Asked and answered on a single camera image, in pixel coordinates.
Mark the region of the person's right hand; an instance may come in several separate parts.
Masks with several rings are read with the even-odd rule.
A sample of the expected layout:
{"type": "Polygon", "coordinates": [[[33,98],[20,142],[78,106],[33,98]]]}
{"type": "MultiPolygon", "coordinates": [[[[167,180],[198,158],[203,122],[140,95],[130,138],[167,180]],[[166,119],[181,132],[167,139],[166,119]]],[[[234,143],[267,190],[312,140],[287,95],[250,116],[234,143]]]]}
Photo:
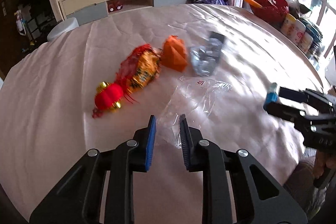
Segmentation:
{"type": "Polygon", "coordinates": [[[315,155],[313,175],[314,178],[320,178],[324,172],[324,167],[327,161],[327,154],[324,152],[317,151],[315,155]]]}

